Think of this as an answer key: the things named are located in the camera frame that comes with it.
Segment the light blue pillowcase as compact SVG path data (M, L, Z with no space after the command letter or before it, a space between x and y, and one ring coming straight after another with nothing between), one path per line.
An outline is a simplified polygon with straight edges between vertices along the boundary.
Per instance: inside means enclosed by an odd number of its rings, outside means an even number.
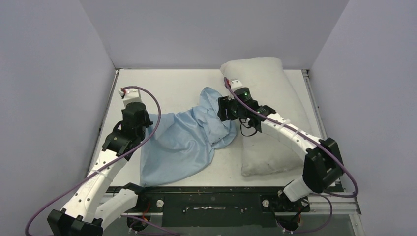
M147 128L154 135L140 148L140 185L158 186L180 181L202 171L211 164L215 151L232 143L237 135L233 121L221 121L218 98L221 94L205 87L199 104L187 111L158 116L157 129Z

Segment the white pillow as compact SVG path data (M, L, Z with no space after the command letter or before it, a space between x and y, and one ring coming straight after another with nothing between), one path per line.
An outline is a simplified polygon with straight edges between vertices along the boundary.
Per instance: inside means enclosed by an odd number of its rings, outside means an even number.
M281 59L257 57L231 60L220 68L229 80L239 80L249 88L259 105L274 109L281 118L273 126L279 128L286 120L302 131L310 132L306 111L286 76ZM303 167L303 160L290 147L266 132L243 138L241 174L245 177L282 173Z

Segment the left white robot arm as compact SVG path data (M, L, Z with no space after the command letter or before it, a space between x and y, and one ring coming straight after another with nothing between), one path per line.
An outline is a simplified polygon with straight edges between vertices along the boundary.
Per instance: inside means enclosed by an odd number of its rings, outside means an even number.
M55 236L101 236L109 213L96 216L101 198L118 172L130 160L133 152L146 138L150 120L142 102L130 102L122 110L122 120L106 137L102 150L90 171L73 197L60 209L48 215L48 224Z

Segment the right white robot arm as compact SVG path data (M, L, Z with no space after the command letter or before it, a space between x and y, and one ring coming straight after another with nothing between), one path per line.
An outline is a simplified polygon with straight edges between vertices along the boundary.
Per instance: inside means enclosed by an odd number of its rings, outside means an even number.
M245 120L257 132L274 138L302 160L301 176L289 182L279 194L282 209L291 210L299 199L322 193L345 173L340 167L340 151L335 140L311 136L292 125L273 108L259 105L249 88L239 88L234 94L218 98L218 108L221 121Z

